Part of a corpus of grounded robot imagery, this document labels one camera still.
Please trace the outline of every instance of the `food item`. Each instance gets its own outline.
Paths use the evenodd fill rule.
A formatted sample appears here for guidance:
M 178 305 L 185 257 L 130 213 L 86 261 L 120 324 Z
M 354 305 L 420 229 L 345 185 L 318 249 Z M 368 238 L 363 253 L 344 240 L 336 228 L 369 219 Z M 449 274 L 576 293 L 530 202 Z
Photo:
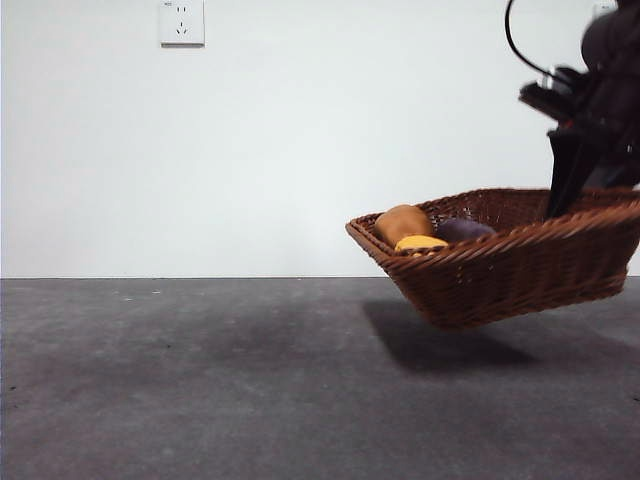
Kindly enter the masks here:
M 396 252 L 402 250 L 410 250 L 413 248 L 433 248 L 433 247 L 446 247 L 448 245 L 444 240 L 440 240 L 435 237 L 428 237 L 425 235 L 411 235 L 404 237 L 396 244 Z
M 394 247 L 406 237 L 433 237 L 433 225 L 418 207 L 399 205 L 378 217 L 374 225 L 378 238 Z
M 436 237 L 453 243 L 495 233 L 493 228 L 482 223 L 462 218 L 451 218 L 438 227 Z

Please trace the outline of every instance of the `wicker basket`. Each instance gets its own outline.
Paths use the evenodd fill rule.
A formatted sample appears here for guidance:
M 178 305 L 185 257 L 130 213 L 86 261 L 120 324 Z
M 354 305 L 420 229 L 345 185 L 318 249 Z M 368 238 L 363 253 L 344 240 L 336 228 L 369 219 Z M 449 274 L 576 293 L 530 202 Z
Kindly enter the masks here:
M 640 192 L 587 191 L 569 214 L 543 222 L 548 198 L 548 190 L 493 189 L 417 205 L 434 226 L 466 218 L 498 232 L 444 248 L 394 252 L 373 233 L 379 213 L 352 220 L 347 231 L 445 330 L 621 292 L 640 239 Z

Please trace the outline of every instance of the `electrical outlet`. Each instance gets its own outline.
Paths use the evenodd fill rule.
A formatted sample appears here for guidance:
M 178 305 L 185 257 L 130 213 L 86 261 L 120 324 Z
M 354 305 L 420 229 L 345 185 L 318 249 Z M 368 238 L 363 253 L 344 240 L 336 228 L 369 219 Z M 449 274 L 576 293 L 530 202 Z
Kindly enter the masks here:
M 618 3 L 615 0 L 597 0 L 593 4 L 593 18 L 611 13 L 617 8 Z
M 204 0 L 163 1 L 160 6 L 163 47 L 204 46 Z

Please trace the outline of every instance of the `floor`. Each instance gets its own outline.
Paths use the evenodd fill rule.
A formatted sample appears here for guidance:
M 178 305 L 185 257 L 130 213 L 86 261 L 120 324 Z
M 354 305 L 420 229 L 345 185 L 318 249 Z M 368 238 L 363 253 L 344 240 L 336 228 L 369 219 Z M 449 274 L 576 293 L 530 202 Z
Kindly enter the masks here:
M 640 478 L 640 279 L 458 334 L 387 279 L 2 290 L 4 480 Z

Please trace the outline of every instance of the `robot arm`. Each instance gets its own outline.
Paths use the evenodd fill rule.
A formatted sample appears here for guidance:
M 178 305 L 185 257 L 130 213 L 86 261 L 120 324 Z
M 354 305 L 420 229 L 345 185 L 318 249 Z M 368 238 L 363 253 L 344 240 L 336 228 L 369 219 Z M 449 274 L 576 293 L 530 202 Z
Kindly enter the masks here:
M 558 121 L 547 218 L 566 213 L 583 187 L 640 183 L 640 0 L 595 20 L 582 42 L 586 73 L 558 67 L 520 100 Z

